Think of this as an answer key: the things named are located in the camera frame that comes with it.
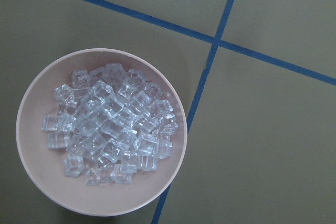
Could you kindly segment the clear ice cubes pile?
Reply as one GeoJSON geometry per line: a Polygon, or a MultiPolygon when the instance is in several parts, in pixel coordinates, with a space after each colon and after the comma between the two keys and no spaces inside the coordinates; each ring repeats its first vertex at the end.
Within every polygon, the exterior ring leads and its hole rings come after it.
{"type": "Polygon", "coordinates": [[[75,70],[54,89],[55,115],[42,120],[50,150],[65,150],[64,175],[88,186],[130,184],[172,155],[176,115],[161,87],[136,69],[111,63],[75,70]]]}

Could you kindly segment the pink bowl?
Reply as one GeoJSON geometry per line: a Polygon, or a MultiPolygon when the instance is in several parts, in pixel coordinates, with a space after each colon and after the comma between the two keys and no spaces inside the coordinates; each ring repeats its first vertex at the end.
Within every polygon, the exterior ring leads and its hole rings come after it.
{"type": "Polygon", "coordinates": [[[187,145],[187,122],[179,96],[168,79],[145,60],[127,52],[93,48],[70,53],[48,65],[30,84],[16,120],[16,142],[22,164],[33,183],[55,203],[90,216],[117,216],[137,210],[156,199],[181,167],[187,145]],[[106,183],[87,186],[82,177],[63,174],[64,151],[51,151],[41,130],[44,115],[55,112],[53,88],[70,81],[74,70],[92,70],[108,63],[139,69],[158,83],[176,114],[178,130],[172,137],[172,156],[154,172],[139,172],[128,185],[106,183]]]}

